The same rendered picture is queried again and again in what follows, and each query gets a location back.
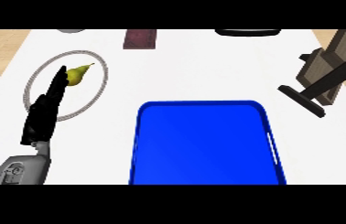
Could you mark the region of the yellow green pear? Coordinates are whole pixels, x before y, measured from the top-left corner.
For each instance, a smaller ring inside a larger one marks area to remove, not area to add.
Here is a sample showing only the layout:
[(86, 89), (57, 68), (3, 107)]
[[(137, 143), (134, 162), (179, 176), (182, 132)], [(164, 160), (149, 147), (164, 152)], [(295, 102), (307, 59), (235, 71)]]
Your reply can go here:
[(81, 82), (90, 66), (91, 64), (87, 64), (66, 71), (69, 86), (75, 86)]

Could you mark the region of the blue plastic tray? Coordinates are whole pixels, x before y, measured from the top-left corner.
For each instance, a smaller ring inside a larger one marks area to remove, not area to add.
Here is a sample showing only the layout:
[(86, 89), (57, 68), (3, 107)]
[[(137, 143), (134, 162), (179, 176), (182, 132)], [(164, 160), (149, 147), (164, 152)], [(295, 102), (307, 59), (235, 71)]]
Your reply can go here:
[(137, 111), (131, 185), (284, 185), (256, 101), (149, 101)]

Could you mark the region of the black flat appliance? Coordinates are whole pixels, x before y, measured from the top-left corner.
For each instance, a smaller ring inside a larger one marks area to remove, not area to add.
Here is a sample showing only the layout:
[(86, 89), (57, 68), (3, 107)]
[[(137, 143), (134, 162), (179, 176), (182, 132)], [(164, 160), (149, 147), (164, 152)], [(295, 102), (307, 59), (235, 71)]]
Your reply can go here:
[(281, 29), (216, 29), (214, 32), (229, 37), (267, 37), (278, 35)]

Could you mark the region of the brown wooden rack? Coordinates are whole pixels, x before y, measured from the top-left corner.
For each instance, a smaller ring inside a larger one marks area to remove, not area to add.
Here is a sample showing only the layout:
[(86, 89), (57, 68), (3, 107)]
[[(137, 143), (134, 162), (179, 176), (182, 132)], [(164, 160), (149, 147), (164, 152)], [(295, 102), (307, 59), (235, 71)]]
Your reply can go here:
[(298, 59), (306, 63), (295, 76), (304, 89), (281, 85), (278, 90), (318, 116), (322, 106), (332, 105), (341, 82), (346, 81), (346, 29), (340, 29), (327, 48), (316, 48)]

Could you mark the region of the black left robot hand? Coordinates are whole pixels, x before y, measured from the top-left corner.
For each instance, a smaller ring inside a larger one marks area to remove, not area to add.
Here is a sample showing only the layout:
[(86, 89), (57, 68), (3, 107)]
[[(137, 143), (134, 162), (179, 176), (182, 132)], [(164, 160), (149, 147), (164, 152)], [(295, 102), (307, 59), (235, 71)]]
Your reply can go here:
[(23, 123), (22, 145), (31, 145), (34, 142), (47, 142), (50, 140), (54, 132), (57, 107), (68, 83), (66, 67), (62, 66), (52, 80), (47, 92), (38, 96), (34, 104), (29, 106)]

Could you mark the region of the dark red rectangular block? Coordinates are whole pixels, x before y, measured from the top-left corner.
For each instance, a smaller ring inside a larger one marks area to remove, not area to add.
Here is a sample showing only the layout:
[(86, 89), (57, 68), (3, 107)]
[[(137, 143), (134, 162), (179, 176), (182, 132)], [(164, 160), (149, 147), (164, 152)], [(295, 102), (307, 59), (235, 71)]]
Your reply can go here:
[(157, 30), (128, 29), (125, 32), (124, 49), (155, 49)]

